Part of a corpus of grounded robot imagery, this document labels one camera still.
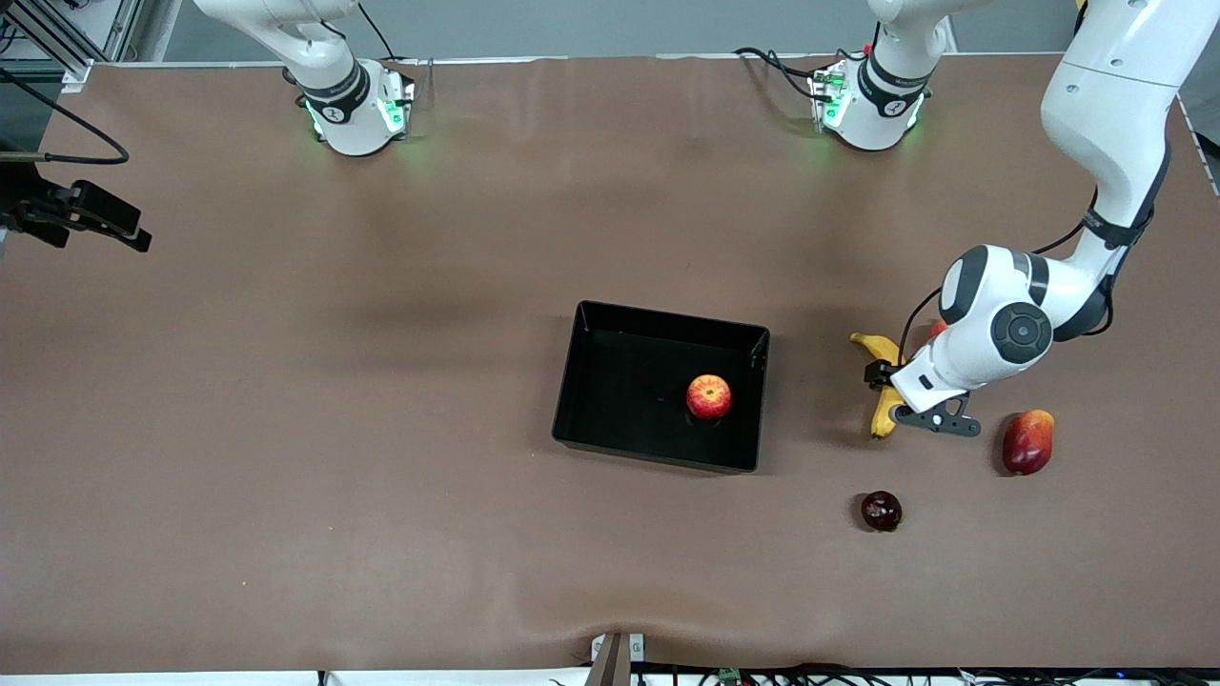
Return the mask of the yellow banana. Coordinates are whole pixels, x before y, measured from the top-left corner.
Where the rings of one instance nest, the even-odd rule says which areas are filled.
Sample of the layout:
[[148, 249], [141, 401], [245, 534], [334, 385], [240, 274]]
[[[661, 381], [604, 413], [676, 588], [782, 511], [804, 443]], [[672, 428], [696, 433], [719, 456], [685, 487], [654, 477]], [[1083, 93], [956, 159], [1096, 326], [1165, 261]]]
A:
[[874, 356], [874, 361], [866, 367], [865, 382], [872, 391], [878, 391], [880, 395], [870, 421], [870, 435], [874, 439], [888, 438], [897, 427], [891, 414], [897, 406], [902, 406], [904, 400], [884, 378], [878, 378], [874, 371], [877, 363], [892, 369], [902, 367], [906, 363], [906, 356], [903, 355], [902, 348], [884, 334], [854, 332], [850, 334], [850, 342]]

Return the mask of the red yellow apple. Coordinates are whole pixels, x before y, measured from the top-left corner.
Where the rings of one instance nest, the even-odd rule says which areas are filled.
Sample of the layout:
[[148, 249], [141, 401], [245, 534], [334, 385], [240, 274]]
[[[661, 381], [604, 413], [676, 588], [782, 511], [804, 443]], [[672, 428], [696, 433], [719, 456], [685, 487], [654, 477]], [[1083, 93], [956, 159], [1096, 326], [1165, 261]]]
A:
[[719, 420], [731, 413], [732, 405], [730, 383], [715, 374], [702, 374], [684, 388], [684, 406], [697, 420]]

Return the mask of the black plastic box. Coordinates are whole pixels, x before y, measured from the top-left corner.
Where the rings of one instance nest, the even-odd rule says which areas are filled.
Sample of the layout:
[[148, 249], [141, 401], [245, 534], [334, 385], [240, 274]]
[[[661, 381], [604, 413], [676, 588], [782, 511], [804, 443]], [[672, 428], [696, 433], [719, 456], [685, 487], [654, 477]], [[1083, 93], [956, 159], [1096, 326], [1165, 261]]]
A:
[[[770, 332], [762, 326], [584, 300], [576, 308], [551, 435], [573, 449], [702, 472], [760, 460]], [[723, 378], [730, 408], [697, 417], [692, 381]]]

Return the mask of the red yellow mango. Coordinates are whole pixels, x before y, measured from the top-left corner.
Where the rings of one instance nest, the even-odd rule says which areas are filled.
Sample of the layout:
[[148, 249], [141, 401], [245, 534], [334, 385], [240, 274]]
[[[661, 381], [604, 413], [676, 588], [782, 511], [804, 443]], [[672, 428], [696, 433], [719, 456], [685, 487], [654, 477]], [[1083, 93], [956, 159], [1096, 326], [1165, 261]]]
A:
[[1008, 474], [1038, 474], [1053, 455], [1055, 420], [1033, 409], [1010, 417], [1004, 431], [1000, 461]]

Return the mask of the dark purple mangosteen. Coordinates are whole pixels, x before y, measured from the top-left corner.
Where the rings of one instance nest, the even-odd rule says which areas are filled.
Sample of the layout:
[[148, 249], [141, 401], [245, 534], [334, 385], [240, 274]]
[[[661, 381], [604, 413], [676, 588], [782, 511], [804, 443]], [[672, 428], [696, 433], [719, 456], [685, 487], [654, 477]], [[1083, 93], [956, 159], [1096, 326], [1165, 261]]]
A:
[[888, 491], [874, 491], [860, 499], [860, 516], [877, 533], [894, 533], [902, 526], [904, 509], [898, 496]]

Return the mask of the brown table cover sheet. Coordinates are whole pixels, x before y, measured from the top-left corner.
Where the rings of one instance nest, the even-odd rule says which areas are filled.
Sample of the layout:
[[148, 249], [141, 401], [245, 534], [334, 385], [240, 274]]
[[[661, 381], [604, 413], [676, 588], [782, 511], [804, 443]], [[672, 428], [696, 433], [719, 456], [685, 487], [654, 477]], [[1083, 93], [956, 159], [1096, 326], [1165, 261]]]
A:
[[[1111, 330], [974, 394], [978, 438], [867, 438], [849, 336], [1085, 212], [1057, 61], [947, 57], [888, 153], [738, 59], [438, 65], [367, 159], [274, 67], [100, 67], [66, 104], [131, 162], [44, 173], [152, 247], [6, 244], [1, 673], [558, 666], [616, 629], [684, 664], [1220, 666], [1220, 201], [1181, 114]], [[554, 442], [583, 300], [770, 330], [756, 472]], [[1050, 461], [1008, 474], [1033, 409]]]

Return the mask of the aluminium frame profile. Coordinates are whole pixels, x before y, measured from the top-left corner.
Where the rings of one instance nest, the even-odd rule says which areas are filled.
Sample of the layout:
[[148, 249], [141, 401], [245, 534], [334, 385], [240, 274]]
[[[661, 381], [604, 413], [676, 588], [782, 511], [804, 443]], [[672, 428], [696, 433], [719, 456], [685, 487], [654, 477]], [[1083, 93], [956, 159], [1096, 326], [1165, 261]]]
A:
[[149, 0], [0, 0], [0, 67], [84, 84], [92, 67], [117, 63]]

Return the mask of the metal bracket with brown post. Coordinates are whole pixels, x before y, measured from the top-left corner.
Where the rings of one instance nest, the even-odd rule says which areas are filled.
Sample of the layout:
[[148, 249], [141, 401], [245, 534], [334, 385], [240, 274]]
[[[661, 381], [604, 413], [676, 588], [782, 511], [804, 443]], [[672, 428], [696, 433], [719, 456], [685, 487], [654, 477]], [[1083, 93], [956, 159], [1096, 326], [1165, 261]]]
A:
[[601, 634], [590, 642], [592, 664], [584, 686], [647, 686], [645, 634]]

